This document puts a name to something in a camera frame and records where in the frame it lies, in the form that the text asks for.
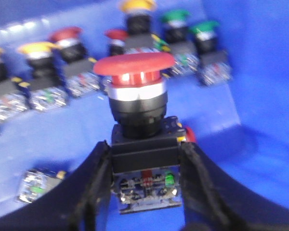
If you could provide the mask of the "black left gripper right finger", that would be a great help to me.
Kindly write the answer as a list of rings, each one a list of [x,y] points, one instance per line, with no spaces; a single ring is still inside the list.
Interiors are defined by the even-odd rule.
[[[195,143],[180,148],[187,231],[289,231],[289,209],[248,189]]]

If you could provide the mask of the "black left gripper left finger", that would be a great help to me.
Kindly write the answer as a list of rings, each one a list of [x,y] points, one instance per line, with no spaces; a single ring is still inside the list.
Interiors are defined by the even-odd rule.
[[[0,231],[104,231],[110,186],[110,147],[100,141],[58,186],[0,217]]]

